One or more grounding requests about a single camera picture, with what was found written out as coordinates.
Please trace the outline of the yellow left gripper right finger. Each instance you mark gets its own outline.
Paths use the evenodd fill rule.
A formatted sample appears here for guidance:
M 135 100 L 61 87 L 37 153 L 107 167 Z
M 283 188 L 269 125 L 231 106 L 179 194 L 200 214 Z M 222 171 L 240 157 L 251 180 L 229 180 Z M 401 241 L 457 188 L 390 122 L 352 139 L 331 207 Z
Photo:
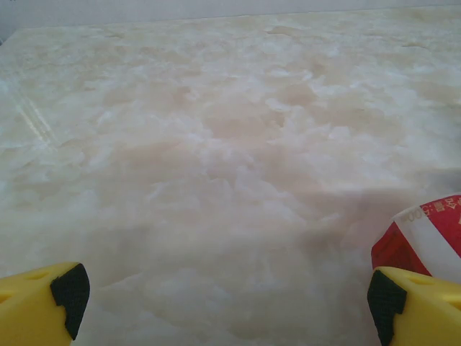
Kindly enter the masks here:
M 461 346 L 461 285 L 378 267 L 367 302 L 381 346 Z

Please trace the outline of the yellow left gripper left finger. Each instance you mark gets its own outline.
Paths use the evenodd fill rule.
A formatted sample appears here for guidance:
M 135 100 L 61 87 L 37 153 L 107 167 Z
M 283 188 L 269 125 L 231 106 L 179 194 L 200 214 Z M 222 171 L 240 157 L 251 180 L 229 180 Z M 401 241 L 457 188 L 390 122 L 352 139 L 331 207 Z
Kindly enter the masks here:
M 89 295 L 89 277 L 79 262 L 0 278 L 0 346 L 70 346 Z

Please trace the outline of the clear bottle red white label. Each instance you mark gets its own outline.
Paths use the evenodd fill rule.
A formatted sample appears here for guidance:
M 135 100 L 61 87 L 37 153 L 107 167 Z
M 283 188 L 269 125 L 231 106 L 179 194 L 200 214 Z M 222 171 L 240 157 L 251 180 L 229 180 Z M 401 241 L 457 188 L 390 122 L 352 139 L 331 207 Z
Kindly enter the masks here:
M 371 249 L 371 262 L 461 283 L 461 192 L 393 216 Z

